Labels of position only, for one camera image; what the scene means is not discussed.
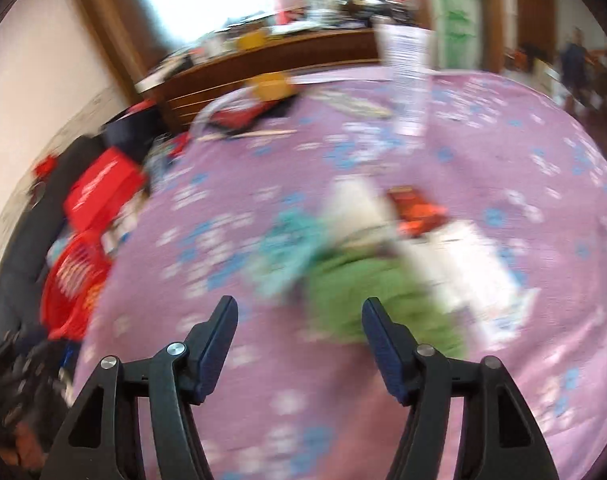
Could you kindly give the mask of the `red plastic basket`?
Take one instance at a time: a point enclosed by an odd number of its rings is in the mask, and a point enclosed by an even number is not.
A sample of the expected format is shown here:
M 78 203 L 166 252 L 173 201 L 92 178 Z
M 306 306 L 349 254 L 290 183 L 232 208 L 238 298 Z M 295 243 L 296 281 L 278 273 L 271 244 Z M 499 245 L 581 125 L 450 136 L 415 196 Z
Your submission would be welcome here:
M 112 270 L 112 260 L 94 232 L 76 234 L 46 278 L 40 322 L 49 340 L 82 341 Z

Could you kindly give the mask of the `white medicine box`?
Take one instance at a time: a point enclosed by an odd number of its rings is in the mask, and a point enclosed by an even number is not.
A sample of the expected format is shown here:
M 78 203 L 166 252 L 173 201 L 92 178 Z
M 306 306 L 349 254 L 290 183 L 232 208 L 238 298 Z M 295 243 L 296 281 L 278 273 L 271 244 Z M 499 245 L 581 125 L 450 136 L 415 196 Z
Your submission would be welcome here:
M 490 238 L 474 222 L 450 221 L 399 252 L 442 312 L 465 310 L 480 344 L 499 350 L 517 338 L 540 295 L 517 283 Z

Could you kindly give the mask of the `green knotted towel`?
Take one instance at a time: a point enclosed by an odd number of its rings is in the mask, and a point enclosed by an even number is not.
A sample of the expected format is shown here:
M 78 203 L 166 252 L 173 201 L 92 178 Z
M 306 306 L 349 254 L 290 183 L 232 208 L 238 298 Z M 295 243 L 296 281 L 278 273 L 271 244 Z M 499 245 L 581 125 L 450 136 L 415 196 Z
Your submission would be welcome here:
M 413 271 L 392 256 L 367 249 L 328 252 L 315 260 L 305 278 L 305 310 L 310 327 L 339 344 L 366 342 L 362 306 L 376 298 L 393 322 L 445 356 L 465 356 L 465 342 Z

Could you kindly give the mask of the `red foil snack wrapper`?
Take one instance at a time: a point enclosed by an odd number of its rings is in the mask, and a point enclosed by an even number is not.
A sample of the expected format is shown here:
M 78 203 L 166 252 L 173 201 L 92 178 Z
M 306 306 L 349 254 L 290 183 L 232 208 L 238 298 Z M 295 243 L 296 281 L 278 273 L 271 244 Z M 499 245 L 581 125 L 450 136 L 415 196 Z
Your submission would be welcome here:
M 415 186 L 394 186 L 387 196 L 399 220 L 398 230 L 406 237 L 421 237 L 449 221 L 447 208 L 429 200 Z

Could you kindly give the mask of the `teal tissue pack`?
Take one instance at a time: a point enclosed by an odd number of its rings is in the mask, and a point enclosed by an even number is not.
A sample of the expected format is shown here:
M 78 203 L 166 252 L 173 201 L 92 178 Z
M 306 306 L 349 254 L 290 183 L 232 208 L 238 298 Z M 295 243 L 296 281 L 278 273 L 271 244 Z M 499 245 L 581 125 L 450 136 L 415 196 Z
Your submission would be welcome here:
M 325 232 L 312 214 L 298 208 L 280 211 L 250 252 L 246 276 L 258 296 L 281 296 L 307 272 L 323 249 Z

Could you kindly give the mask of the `black leather sofa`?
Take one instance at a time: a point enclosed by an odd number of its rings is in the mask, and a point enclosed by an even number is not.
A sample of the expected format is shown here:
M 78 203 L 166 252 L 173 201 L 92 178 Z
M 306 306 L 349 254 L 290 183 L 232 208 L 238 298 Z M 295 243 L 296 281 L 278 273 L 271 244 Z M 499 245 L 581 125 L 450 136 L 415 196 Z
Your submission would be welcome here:
M 40 325 L 40 301 L 49 267 L 46 254 L 60 236 L 64 201 L 76 181 L 106 150 L 99 136 L 80 136 L 58 156 L 38 200 L 24 209 L 0 263 L 0 341 Z

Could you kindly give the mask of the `purple floral tablecloth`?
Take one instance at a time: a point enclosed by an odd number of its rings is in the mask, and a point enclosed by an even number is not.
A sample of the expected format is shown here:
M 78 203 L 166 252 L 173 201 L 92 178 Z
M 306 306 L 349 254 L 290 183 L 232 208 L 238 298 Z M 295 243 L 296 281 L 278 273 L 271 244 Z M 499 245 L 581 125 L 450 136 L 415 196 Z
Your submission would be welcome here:
M 145 358 L 233 296 L 240 325 L 220 382 L 195 413 L 219 479 L 381 479 L 407 413 L 389 396 L 366 345 L 313 330 L 305 278 L 256 294 L 250 252 L 276 215 L 320 221 L 347 176 L 381 192 L 410 185 L 474 222 L 517 283 L 540 295 L 516 339 L 480 344 L 465 310 L 447 313 L 468 359 L 498 356 L 535 415 L 558 474 L 580 479 L 607 448 L 607 161 L 550 99 L 489 73 L 433 77 L 422 136 L 388 119 L 354 117 L 310 98 L 337 90 L 392 109 L 378 68 L 323 75 L 261 130 L 289 136 L 198 142 L 205 117 L 117 252 L 83 341 L 75 382 L 103 356 Z

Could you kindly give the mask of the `red gift bag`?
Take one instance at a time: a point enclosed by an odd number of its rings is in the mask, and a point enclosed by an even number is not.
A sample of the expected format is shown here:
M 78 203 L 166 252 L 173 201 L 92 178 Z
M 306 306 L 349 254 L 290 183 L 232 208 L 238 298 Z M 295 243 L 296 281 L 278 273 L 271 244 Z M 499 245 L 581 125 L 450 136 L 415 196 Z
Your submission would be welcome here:
M 118 148 L 109 148 L 70 189 L 64 211 L 76 232 L 103 233 L 143 188 L 142 169 Z

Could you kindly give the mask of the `brown wooden counter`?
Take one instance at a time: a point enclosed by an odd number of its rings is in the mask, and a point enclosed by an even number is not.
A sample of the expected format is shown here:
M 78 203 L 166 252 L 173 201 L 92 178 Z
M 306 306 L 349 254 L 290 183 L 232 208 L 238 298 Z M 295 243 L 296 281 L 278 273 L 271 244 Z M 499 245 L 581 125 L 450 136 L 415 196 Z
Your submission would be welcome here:
M 158 105 L 172 132 L 180 132 L 207 104 L 244 87 L 255 76 L 274 72 L 298 75 L 377 62 L 372 29 L 322 30 L 215 58 L 143 90 L 141 96 Z

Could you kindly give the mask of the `red black pouch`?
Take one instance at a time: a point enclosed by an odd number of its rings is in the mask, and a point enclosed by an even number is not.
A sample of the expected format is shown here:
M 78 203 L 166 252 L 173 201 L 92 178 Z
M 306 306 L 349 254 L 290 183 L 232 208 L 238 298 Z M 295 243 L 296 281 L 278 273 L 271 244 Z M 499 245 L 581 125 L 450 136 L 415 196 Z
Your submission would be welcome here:
M 225 136 L 237 136 L 252 130 L 253 126 L 262 119 L 284 117 L 297 99 L 298 96 L 289 96 L 275 101 L 254 99 L 236 101 L 212 114 L 207 120 L 207 125 Z

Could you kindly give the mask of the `wooden chopstick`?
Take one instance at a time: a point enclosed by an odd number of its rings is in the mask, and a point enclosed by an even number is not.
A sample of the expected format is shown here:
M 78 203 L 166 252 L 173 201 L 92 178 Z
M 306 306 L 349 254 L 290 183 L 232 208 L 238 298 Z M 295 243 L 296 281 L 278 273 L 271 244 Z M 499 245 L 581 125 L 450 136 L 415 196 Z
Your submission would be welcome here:
M 249 131 L 244 133 L 236 133 L 236 134 L 224 134 L 224 133 L 209 133 L 204 134 L 204 136 L 200 136 L 197 138 L 198 142 L 214 142 L 214 141 L 229 141 L 229 140 L 238 140 L 238 139 L 248 139 L 248 138 L 262 138 L 263 136 L 289 136 L 290 134 L 295 133 L 296 129 L 271 129 L 271 130 L 256 130 Z

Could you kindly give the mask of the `green patterned flat packet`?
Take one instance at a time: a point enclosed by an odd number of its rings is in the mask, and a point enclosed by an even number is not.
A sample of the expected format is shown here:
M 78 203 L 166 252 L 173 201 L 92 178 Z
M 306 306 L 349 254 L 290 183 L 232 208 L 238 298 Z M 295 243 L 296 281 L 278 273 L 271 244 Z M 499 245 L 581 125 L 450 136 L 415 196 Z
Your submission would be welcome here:
M 384 105 L 337 90 L 315 90 L 310 98 L 349 116 L 375 119 L 388 119 L 392 116 L 391 109 Z

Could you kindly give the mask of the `yellow bowl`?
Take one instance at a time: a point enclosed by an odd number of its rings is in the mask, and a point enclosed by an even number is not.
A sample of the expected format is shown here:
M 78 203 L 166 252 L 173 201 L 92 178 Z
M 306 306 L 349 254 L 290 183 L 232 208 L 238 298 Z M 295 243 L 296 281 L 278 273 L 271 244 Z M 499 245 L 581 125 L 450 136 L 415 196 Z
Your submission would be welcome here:
M 248 85 L 261 102 L 281 101 L 294 96 L 297 86 L 290 75 L 283 72 L 264 73 L 248 79 Z

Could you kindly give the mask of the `white lotion tube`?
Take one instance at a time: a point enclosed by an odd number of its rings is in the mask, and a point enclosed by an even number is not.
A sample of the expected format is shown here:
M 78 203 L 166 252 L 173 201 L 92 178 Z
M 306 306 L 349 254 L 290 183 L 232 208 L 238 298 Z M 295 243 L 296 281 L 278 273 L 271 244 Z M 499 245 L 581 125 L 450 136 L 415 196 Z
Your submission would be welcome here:
M 431 92 L 431 31 L 378 23 L 374 32 L 379 58 L 390 77 L 393 128 L 401 136 L 422 136 Z

